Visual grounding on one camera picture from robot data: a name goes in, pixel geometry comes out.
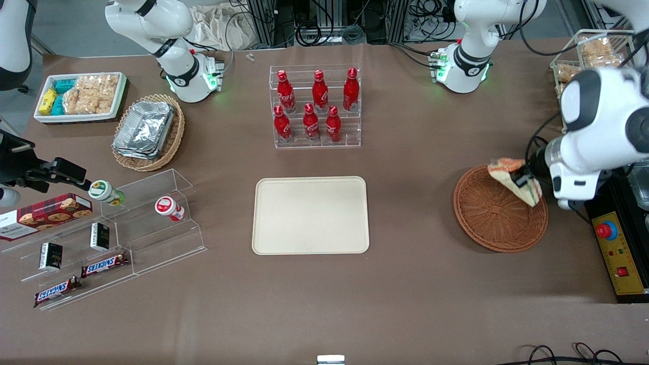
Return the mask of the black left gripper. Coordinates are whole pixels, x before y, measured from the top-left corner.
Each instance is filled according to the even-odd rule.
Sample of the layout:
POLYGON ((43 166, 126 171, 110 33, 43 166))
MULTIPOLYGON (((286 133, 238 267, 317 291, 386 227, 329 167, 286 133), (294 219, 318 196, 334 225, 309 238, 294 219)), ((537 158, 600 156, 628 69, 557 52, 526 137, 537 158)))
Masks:
POLYGON ((551 179, 549 167, 545 161, 547 146, 542 146, 527 155, 528 171, 513 171, 511 180, 521 189, 529 183, 531 176, 535 179, 551 179))

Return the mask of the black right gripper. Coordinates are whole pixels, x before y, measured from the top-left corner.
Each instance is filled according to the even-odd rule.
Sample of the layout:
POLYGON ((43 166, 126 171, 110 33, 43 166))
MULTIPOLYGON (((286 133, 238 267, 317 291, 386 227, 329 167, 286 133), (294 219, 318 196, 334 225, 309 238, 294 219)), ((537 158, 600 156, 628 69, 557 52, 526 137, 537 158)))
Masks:
POLYGON ((65 184, 88 191, 91 181, 85 179, 86 169, 67 159, 48 162, 39 159, 34 151, 35 143, 2 131, 1 183, 5 186, 25 185, 37 192, 48 192, 51 184, 65 184))

